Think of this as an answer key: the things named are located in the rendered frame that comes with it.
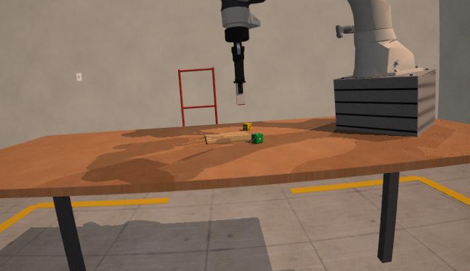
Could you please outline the tan mat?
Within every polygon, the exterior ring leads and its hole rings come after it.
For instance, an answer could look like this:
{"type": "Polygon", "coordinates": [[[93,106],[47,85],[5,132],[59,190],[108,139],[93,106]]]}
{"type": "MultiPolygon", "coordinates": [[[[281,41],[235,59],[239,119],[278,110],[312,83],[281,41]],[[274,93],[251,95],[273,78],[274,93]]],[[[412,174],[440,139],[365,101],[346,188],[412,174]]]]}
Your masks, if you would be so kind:
{"type": "Polygon", "coordinates": [[[209,134],[205,135],[205,137],[207,140],[207,144],[252,140],[252,137],[245,131],[209,134]]]}

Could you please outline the yellow die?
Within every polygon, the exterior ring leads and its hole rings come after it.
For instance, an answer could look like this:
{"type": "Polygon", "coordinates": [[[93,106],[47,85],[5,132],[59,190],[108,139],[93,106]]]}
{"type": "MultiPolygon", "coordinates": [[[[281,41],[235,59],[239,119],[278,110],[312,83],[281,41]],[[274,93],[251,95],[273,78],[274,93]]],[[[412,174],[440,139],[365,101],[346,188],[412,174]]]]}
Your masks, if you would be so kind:
{"type": "Polygon", "coordinates": [[[250,130],[252,130],[252,124],[251,124],[251,123],[244,123],[244,124],[243,124],[243,130],[244,130],[244,131],[250,131],[250,130]]]}

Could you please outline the green die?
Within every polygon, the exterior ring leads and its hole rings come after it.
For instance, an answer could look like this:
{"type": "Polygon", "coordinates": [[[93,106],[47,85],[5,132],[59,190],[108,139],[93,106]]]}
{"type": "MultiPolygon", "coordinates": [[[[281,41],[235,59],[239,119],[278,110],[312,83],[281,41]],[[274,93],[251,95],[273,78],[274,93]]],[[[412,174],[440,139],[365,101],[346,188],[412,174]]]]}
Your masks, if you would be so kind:
{"type": "Polygon", "coordinates": [[[252,143],[261,143],[263,142],[263,134],[261,133],[255,133],[255,134],[252,134],[252,143]]]}

